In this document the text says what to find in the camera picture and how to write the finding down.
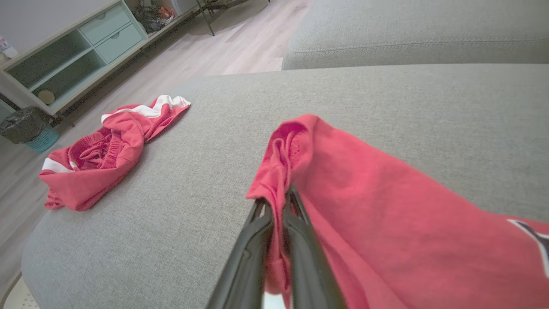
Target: clothing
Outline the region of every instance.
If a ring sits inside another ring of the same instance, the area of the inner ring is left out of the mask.
[[[39,174],[49,186],[44,206],[88,210],[136,165],[143,144],[189,106],[182,97],[159,96],[149,107],[131,104],[103,115],[101,129],[44,161]]]
[[[273,207],[266,289],[286,307],[290,183],[350,309],[549,307],[549,224],[482,211],[315,115],[272,134],[247,194]]]

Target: open shelf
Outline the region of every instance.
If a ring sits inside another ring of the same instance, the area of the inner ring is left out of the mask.
[[[50,79],[36,87],[32,93],[38,96],[42,90],[50,91],[55,96],[55,101],[48,107],[51,110],[58,110],[67,103],[74,93],[80,91],[81,85],[93,79],[106,65],[99,54],[94,49],[90,49],[53,74]]]
[[[77,61],[78,59],[82,58],[85,54],[89,53],[91,50],[93,49],[93,47],[90,47],[88,49],[85,49],[84,51],[76,54],[74,57],[70,58],[68,61],[66,61],[65,63],[63,63],[61,66],[59,66],[58,68],[56,68],[55,70],[51,71],[50,73],[48,73],[46,76],[42,77],[41,79],[39,79],[39,81],[37,81],[36,83],[34,83],[32,86],[29,87],[29,91],[35,91],[38,87],[40,87],[42,84],[44,84],[46,81],[50,80],[55,74],[61,72],[62,70],[64,70],[66,67],[70,66],[72,63],[74,63],[75,61]]]
[[[89,50],[91,50],[89,43],[78,30],[74,30],[10,68],[8,73],[33,91],[42,82],[77,61]]]

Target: couch cushion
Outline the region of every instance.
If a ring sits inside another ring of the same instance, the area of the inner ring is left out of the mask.
[[[547,0],[316,0],[283,69],[548,63]]]
[[[22,269],[41,308],[203,308],[248,214],[271,132],[316,113],[477,206],[549,221],[549,65],[216,76],[87,212],[50,211]]]

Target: cabinet drawer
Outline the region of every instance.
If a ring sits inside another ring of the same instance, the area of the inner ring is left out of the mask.
[[[105,58],[107,63],[111,63],[128,49],[132,48],[132,46],[141,42],[141,40],[139,31],[131,24],[101,43],[97,47],[97,51]]]
[[[129,22],[130,18],[124,9],[117,5],[82,25],[80,31],[91,44],[96,44]]]

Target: printed logo on shirt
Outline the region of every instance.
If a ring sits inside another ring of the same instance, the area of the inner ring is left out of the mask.
[[[524,222],[513,219],[507,219],[507,221],[516,225],[519,229],[524,231],[536,241],[541,251],[541,260],[544,264],[545,276],[549,278],[549,235],[537,233],[533,228]]]

